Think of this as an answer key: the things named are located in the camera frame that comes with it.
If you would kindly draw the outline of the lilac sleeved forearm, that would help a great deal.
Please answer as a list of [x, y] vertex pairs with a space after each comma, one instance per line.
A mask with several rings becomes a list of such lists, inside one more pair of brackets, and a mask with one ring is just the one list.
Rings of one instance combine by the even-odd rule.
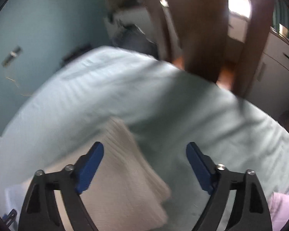
[[272, 230], [282, 230], [289, 221], [289, 195], [272, 193], [268, 200], [268, 208], [271, 215]]

